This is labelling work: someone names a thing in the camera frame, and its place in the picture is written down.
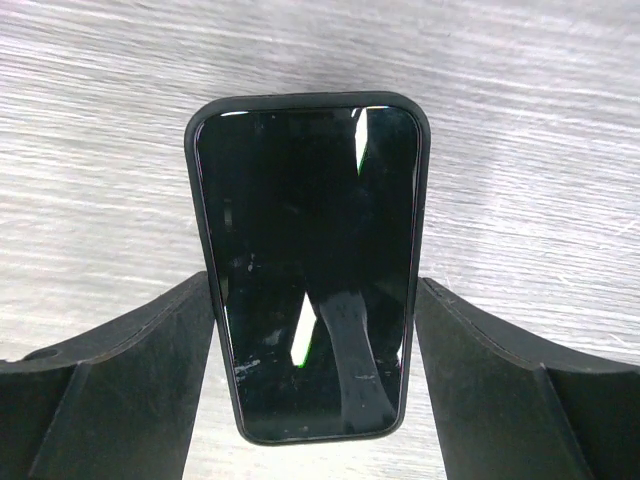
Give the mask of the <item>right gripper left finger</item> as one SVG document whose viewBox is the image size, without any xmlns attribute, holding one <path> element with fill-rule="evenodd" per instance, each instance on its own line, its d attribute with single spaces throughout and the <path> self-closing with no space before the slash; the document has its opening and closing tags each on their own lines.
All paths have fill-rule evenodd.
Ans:
<svg viewBox="0 0 640 480">
<path fill-rule="evenodd" d="M 179 479 L 214 314 L 205 273 L 1 364 L 5 479 Z"/>
</svg>

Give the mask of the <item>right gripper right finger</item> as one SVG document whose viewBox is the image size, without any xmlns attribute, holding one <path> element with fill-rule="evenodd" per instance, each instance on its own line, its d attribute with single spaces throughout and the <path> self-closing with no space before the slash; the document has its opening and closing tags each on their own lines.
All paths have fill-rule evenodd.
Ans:
<svg viewBox="0 0 640 480">
<path fill-rule="evenodd" d="M 635 479 L 639 369 L 418 281 L 415 326 L 451 479 Z"/>
</svg>

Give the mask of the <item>black case phone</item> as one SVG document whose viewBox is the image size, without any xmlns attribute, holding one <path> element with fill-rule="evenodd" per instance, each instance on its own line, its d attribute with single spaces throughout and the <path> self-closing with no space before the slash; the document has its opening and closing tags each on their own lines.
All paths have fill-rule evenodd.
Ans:
<svg viewBox="0 0 640 480">
<path fill-rule="evenodd" d="M 429 121 L 388 91 L 236 96 L 184 151 L 239 433 L 371 439 L 403 421 Z"/>
</svg>

